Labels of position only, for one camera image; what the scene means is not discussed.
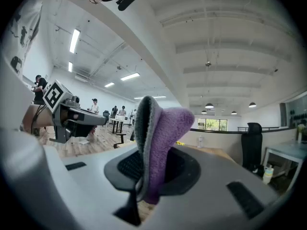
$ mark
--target person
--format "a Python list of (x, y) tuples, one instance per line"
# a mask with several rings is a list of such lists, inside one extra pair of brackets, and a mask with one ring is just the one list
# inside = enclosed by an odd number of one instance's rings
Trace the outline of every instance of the person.
[(92, 101), (94, 102), (94, 104), (92, 105), (91, 108), (88, 108), (87, 110), (91, 111), (95, 114), (98, 114), (99, 113), (99, 106), (97, 105), (97, 99), (94, 98), (94, 99), (92, 99)]
[[(110, 0), (89, 0), (91, 3), (100, 3), (102, 1)], [(11, 21), (8, 23), (6, 32), (2, 35), (0, 40), (0, 82), (1, 87), (6, 86), (9, 82), (15, 79), (14, 74), (20, 78), (23, 77), (23, 66), (26, 60), (27, 52), (29, 51), (33, 40), (35, 39), (39, 21), (41, 17), (43, 0), (24, 0), (19, 8), (16, 10)], [(24, 91), (24, 94), (20, 93), (20, 84), (16, 84), (14, 90), (11, 92), (11, 101), (1, 103), (1, 111), (3, 114), (0, 115), (0, 123), (7, 119), (10, 119), (9, 126), (6, 128), (18, 128), (22, 121), (25, 130), (31, 129), (33, 117), (35, 116), (39, 105), (30, 104), (27, 109), (20, 106), (20, 112), (15, 116), (7, 116), (11, 106), (8, 104), (18, 104), (16, 96), (23, 95), (24, 99), (29, 99), (30, 94)], [(68, 118), (68, 112), (64, 111), (61, 113), (61, 120)], [(33, 127), (45, 127), (53, 126), (52, 113), (46, 108), (39, 115), (37, 120), (33, 123)]]
[(125, 106), (123, 106), (122, 108), (123, 109), (119, 111), (119, 115), (125, 116), (126, 115)]
[(115, 118), (115, 116), (116, 116), (116, 114), (117, 114), (117, 111), (118, 111), (117, 107), (114, 106), (114, 107), (112, 108), (112, 111), (111, 111), (112, 118)]
[(136, 118), (136, 109), (134, 109), (133, 114), (132, 114), (132, 125), (134, 126), (134, 121)]
[[(41, 75), (37, 75), (35, 77), (37, 87), (34, 88), (33, 92), (35, 93), (35, 98), (34, 98), (34, 104), (35, 105), (45, 105), (45, 102), (43, 100), (44, 96), (44, 89), (47, 85), (47, 82), (44, 78), (42, 78)], [(35, 136), (39, 136), (40, 134), (40, 128), (34, 128), (33, 129), (33, 134)]]

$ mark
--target cable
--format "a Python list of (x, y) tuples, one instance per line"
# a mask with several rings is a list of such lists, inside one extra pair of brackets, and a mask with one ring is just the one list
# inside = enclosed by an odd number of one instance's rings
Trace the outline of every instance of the cable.
[(37, 120), (38, 116), (41, 114), (41, 112), (42, 112), (47, 106), (46, 106), (46, 104), (45, 104), (41, 109), (39, 109), (40, 107), (41, 107), (41, 105), (39, 105), (39, 107), (38, 107), (38, 109), (37, 109), (37, 111), (36, 111), (36, 113), (35, 113), (35, 115), (34, 115), (34, 117), (33, 117), (33, 119), (32, 119), (32, 123), (31, 123), (31, 135), (33, 134), (33, 123)]

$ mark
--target ceiling light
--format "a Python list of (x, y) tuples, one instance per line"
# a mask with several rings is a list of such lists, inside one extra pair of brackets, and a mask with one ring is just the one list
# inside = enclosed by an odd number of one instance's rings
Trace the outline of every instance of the ceiling light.
[(251, 102), (251, 103), (249, 104), (249, 106), (248, 106), (248, 107), (250, 107), (250, 108), (252, 108), (252, 107), (256, 107), (256, 103)]
[(68, 62), (68, 71), (72, 72), (72, 63)]
[(134, 74), (131, 74), (129, 76), (126, 76), (124, 78), (121, 78), (121, 80), (125, 81), (125, 80), (128, 80), (128, 79), (133, 79), (135, 77), (138, 77), (139, 76), (139, 73), (134, 73)]
[(69, 48), (69, 51), (74, 53), (75, 52), (75, 48), (76, 48), (76, 44), (78, 41), (78, 37), (79, 37), (80, 31), (77, 29), (74, 29), (73, 34), (72, 34), (72, 38), (71, 38), (71, 47)]
[(113, 82), (108, 83), (107, 85), (105, 85), (105, 87), (107, 88), (107, 87), (110, 87), (110, 86), (112, 86), (112, 85), (114, 85), (114, 83), (113, 83)]
[(208, 103), (205, 105), (206, 108), (214, 108), (214, 106), (211, 103)]

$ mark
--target black slot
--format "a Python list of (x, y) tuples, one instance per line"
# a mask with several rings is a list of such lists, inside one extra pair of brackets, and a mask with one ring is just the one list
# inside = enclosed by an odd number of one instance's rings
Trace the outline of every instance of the black slot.
[(227, 185), (227, 188), (241, 206), (248, 219), (252, 219), (263, 211), (262, 204), (241, 182), (231, 182)]
[(79, 168), (81, 168), (81, 167), (83, 167), (83, 166), (86, 166), (86, 164), (83, 163), (83, 162), (78, 162), (78, 163), (72, 163), (72, 164), (65, 165), (65, 167), (66, 167), (66, 169), (67, 169), (68, 171), (72, 171), (72, 170), (75, 170), (75, 169), (79, 169)]

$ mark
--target railing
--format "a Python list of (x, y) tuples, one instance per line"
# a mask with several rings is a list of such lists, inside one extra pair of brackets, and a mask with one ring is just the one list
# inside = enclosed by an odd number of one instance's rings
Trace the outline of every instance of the railing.
[[(271, 129), (278, 129), (279, 127), (262, 127), (262, 130), (271, 130)], [(247, 132), (248, 127), (238, 127), (238, 132)]]

